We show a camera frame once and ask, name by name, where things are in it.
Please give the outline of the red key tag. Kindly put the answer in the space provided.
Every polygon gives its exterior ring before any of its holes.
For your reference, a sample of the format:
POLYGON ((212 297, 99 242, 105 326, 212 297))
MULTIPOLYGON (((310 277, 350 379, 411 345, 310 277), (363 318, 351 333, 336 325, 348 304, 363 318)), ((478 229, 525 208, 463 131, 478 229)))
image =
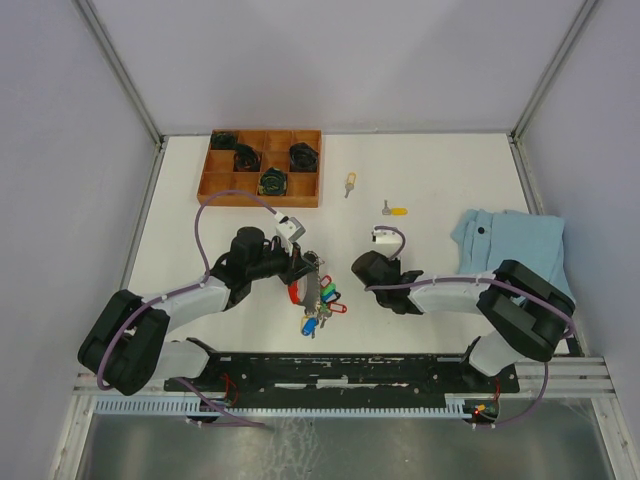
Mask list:
POLYGON ((320 287, 321 288, 325 288, 327 286, 329 286, 332 283, 332 278, 330 275, 324 275, 321 279, 320 279, 320 287))
POLYGON ((339 302, 330 302, 327 304, 327 308, 329 311, 339 314, 344 314, 347 312, 347 306, 339 302))

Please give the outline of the green key tag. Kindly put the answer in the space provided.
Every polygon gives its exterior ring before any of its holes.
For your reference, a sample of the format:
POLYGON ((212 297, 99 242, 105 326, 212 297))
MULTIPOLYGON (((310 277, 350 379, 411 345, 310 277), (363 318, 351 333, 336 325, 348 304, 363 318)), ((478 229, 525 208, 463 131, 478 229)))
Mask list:
POLYGON ((329 285, 327 285, 326 287, 324 287, 321 291, 321 296, 327 296, 327 295, 331 295, 334 291, 335 291, 335 284, 334 283, 330 283, 329 285))

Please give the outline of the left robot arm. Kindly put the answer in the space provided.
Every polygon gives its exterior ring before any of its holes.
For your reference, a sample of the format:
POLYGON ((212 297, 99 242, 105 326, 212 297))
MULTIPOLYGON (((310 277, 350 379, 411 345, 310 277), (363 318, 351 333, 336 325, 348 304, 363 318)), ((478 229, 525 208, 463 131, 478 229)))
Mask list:
POLYGON ((256 227, 239 229, 228 252, 195 283, 145 298, 127 289, 112 295, 79 347, 79 363, 96 375, 102 390, 125 396, 155 379, 187 378, 209 390, 221 378, 213 350, 197 339, 166 340, 177 328, 226 312, 251 292, 252 283, 271 277, 290 286, 317 270, 318 256, 278 236, 267 239, 256 227))

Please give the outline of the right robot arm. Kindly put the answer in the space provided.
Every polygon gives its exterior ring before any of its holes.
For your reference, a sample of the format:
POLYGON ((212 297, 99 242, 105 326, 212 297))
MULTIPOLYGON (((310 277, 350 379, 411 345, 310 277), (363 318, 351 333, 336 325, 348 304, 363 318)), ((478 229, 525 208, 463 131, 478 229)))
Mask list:
POLYGON ((398 259, 376 251, 357 258, 352 273, 377 303, 398 315, 457 312, 482 315, 493 331, 472 342, 458 368, 467 389, 481 391, 521 359, 545 363, 575 333, 575 303, 516 260, 470 276, 401 271, 398 259))

